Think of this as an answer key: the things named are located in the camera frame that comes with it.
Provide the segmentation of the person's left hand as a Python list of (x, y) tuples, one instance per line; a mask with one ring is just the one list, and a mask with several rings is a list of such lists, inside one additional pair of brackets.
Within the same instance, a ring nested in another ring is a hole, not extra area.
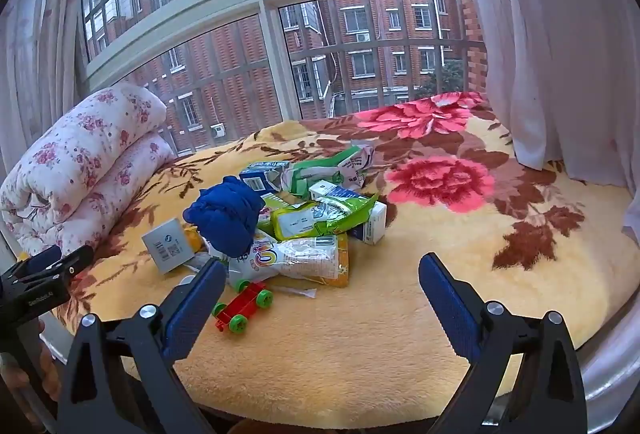
[(30, 320), (1, 332), (1, 355), (6, 358), (3, 379), (12, 392), (26, 392), (29, 411), (55, 417), (61, 381), (54, 357), (41, 339), (46, 325)]

